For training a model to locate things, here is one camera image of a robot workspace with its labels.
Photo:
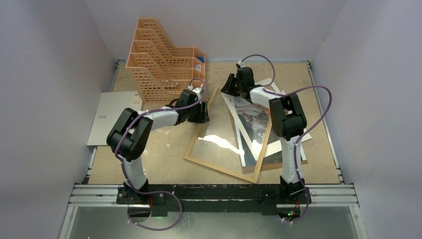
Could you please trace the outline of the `white photo mat board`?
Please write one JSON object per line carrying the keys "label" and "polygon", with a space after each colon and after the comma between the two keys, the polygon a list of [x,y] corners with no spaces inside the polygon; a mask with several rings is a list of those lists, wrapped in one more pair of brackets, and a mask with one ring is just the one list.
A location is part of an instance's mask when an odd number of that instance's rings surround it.
{"label": "white photo mat board", "polygon": [[[240,117],[236,113],[235,100],[233,96],[227,95],[225,93],[221,93],[221,96],[223,97],[228,107],[229,112],[233,116],[234,128],[235,128],[236,136],[238,138],[239,148],[246,146],[247,149],[250,149],[255,161],[257,161],[259,153],[261,152],[261,149],[263,147],[263,142],[258,143],[257,141],[253,141],[250,139],[250,136],[248,135],[246,128],[243,126],[240,120]],[[267,149],[266,149],[264,157],[267,157],[267,156],[270,156],[282,151],[281,142],[279,140],[276,140],[275,142],[272,142],[266,146],[267,146]]]}

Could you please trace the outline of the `printed photo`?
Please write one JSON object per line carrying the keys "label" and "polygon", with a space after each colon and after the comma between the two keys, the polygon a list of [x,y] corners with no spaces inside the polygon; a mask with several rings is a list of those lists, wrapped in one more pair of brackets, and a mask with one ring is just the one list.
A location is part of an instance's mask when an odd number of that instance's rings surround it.
{"label": "printed photo", "polygon": [[[248,101],[234,97],[229,99],[229,102],[235,108],[237,117],[242,123],[243,129],[251,141],[251,147],[240,131],[240,127],[235,123],[234,129],[236,132],[236,139],[238,147],[241,147],[243,154],[240,155],[240,163],[244,173],[250,173],[255,168],[259,153],[262,148],[262,143],[266,133],[267,124],[269,121],[269,109],[251,104]],[[269,134],[266,154],[263,158],[261,170],[271,170],[282,167],[282,149],[279,138],[272,130]]]}

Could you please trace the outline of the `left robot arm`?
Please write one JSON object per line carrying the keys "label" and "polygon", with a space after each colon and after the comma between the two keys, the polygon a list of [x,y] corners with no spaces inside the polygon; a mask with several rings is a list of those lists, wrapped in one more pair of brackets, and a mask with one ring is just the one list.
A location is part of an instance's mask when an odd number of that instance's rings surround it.
{"label": "left robot arm", "polygon": [[106,143],[120,163],[124,175],[123,184],[130,189],[129,197],[135,203],[144,203],[148,195],[152,194],[141,162],[151,131],[186,121],[210,121],[207,101],[197,92],[188,89],[158,109],[135,111],[125,108],[110,130]]}

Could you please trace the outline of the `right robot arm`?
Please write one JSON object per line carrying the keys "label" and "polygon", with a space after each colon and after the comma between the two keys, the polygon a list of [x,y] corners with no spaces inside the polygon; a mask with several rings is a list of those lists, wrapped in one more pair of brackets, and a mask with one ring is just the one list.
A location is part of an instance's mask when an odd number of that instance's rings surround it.
{"label": "right robot arm", "polygon": [[270,110],[272,129],[282,147],[279,195],[284,202],[294,201],[306,189],[301,170],[301,141],[307,119],[297,94],[283,95],[256,85],[252,69],[246,66],[238,66],[236,74],[229,74],[221,92]]}

